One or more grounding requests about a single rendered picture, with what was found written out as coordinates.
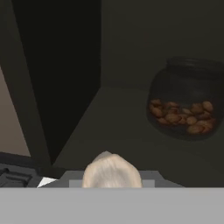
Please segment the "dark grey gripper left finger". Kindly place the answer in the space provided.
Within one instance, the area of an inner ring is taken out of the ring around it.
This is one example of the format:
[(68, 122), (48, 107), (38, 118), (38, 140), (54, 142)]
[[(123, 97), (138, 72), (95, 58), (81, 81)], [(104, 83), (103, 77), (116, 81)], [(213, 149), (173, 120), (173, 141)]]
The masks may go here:
[(44, 185), (44, 188), (82, 188), (83, 174), (84, 171), (66, 171), (60, 179)]

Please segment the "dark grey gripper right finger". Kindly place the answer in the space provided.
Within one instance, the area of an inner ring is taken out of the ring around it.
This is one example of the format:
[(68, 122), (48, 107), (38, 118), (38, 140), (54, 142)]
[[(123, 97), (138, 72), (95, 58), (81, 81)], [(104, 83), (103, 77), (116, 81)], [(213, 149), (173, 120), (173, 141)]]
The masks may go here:
[(144, 188), (180, 187), (180, 185), (165, 179), (158, 171), (140, 171)]

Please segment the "cream white candle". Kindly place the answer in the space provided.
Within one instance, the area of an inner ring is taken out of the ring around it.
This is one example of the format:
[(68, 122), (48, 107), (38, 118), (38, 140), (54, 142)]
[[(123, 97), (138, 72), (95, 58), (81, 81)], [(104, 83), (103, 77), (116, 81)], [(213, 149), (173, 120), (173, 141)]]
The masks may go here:
[(83, 188), (142, 188), (137, 168), (117, 154), (104, 151), (89, 164), (82, 179)]

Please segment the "dark glass jar with nuts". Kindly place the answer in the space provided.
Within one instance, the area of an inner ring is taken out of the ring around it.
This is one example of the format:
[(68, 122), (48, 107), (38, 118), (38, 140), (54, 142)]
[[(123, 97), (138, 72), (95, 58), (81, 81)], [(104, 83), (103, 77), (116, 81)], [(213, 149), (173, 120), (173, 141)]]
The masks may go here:
[(224, 64), (172, 57), (150, 85), (147, 118), (165, 134), (189, 140), (211, 136), (224, 120)]

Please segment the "dark open cabinet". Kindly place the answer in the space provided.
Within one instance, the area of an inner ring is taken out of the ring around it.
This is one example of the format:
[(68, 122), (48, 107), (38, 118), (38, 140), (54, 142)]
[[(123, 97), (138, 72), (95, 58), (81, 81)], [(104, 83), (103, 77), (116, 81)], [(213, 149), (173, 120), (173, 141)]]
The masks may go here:
[(224, 187), (224, 120), (189, 140), (147, 118), (172, 57), (224, 64), (224, 0), (0, 0), (0, 67), (46, 176), (110, 151), (185, 187)]

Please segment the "black ridged appliance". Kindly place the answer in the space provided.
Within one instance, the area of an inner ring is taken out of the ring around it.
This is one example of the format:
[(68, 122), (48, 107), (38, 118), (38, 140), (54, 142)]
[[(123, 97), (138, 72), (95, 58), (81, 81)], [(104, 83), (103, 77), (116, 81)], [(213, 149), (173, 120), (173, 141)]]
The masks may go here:
[(30, 157), (0, 152), (0, 188), (37, 187), (41, 180), (39, 168)]

